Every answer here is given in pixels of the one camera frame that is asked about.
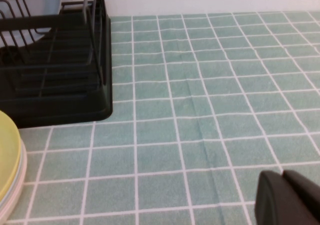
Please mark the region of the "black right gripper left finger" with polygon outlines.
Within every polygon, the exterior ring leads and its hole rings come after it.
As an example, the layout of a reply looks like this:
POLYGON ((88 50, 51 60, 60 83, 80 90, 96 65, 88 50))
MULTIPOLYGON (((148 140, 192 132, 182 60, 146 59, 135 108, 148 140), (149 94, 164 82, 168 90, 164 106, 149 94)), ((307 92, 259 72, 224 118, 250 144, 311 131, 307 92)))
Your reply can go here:
POLYGON ((254 206, 258 225, 318 225, 320 199, 301 199, 283 174, 264 170, 259 174, 254 206))

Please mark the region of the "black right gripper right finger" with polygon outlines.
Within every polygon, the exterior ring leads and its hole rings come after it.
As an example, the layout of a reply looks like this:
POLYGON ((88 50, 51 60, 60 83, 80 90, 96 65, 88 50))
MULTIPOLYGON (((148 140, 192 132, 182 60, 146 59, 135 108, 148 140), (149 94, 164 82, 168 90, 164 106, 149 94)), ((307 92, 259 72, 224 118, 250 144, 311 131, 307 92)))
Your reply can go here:
POLYGON ((284 170, 282 177, 301 199, 319 199, 320 186, 294 170, 284 170))

